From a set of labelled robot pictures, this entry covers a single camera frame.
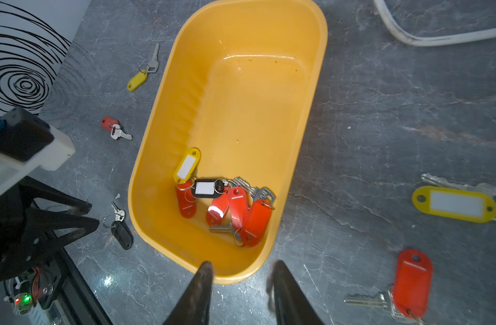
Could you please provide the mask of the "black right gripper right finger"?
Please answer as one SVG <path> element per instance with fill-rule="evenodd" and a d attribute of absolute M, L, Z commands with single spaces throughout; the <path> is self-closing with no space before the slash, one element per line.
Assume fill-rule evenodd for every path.
<path fill-rule="evenodd" d="M 277 324 L 323 324 L 282 260 L 273 266 L 270 296 Z"/>

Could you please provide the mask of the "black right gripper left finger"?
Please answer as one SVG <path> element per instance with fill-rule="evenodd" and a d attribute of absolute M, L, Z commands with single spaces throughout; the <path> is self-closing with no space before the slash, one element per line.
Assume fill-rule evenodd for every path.
<path fill-rule="evenodd" d="M 213 266 L 203 262 L 164 324 L 208 324 Z"/>

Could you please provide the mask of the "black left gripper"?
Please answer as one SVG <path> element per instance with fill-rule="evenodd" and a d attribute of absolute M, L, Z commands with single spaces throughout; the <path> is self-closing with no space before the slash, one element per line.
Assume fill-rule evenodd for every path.
<path fill-rule="evenodd" d="M 89 202 L 24 177 L 0 196 L 0 282 L 94 232 Z"/>

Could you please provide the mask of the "small red tag with key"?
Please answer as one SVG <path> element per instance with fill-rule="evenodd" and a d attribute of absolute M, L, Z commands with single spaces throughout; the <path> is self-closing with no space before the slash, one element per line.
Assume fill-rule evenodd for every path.
<path fill-rule="evenodd" d="M 118 139 L 127 139 L 132 140 L 133 137 L 130 134 L 127 134 L 121 127 L 121 124 L 118 120 L 111 118 L 109 116 L 105 116 L 100 123 L 101 127 L 110 133 L 110 136 L 114 140 Z"/>

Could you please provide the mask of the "yellow plastic storage box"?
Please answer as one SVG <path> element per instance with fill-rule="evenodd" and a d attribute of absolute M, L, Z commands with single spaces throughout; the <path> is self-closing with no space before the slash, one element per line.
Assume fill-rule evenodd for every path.
<path fill-rule="evenodd" d="M 217 284 L 260 269 L 276 240 L 328 40 L 313 1 L 215 1 L 180 29 L 128 189 L 140 237 L 191 272 L 213 264 Z M 236 246 L 208 230 L 208 200 L 181 215 L 173 175 L 190 148 L 197 175 L 241 177 L 276 195 L 261 242 Z"/>

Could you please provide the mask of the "small yellow key tag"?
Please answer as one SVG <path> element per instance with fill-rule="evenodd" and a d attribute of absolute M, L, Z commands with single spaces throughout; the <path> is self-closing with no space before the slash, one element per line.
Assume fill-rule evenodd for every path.
<path fill-rule="evenodd" d="M 140 70 L 134 77 L 132 77 L 127 83 L 127 90 L 129 92 L 135 91 L 139 86 L 141 86 L 148 78 L 148 73 L 145 69 Z"/>

